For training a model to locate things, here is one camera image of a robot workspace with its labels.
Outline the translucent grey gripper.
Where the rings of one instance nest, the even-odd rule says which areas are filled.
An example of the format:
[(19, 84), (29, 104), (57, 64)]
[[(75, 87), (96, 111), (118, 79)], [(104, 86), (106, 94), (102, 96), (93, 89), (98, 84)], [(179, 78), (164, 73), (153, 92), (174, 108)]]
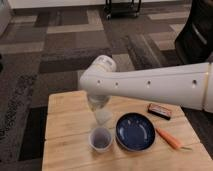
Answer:
[(92, 111), (103, 108), (109, 101), (109, 96), (88, 95), (88, 105)]

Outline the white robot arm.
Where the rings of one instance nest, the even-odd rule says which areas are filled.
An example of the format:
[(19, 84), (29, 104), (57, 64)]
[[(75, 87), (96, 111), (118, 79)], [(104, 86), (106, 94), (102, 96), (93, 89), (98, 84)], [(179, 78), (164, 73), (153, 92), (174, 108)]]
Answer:
[(213, 63), (117, 72), (115, 61), (98, 56), (80, 77), (90, 97), (124, 96), (213, 113)]

